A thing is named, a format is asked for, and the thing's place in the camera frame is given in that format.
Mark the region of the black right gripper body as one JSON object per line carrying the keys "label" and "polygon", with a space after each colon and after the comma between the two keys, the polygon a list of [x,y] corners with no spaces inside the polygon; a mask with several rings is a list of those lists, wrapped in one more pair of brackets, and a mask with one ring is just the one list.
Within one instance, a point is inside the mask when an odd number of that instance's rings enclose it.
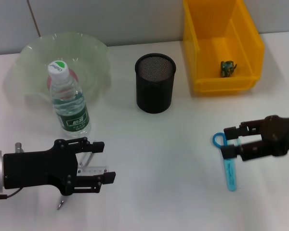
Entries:
{"label": "black right gripper body", "polygon": [[270,155],[286,155],[289,150],[289,117],[266,117],[261,125],[260,135]]}

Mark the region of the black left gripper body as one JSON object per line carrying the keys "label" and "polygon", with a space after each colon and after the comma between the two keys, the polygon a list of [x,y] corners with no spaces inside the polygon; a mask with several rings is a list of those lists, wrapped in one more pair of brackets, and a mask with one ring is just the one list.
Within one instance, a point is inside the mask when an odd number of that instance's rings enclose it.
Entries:
{"label": "black left gripper body", "polygon": [[58,139],[46,151],[4,154],[4,188],[51,185],[62,195],[71,195],[77,177],[78,152],[78,140]]}

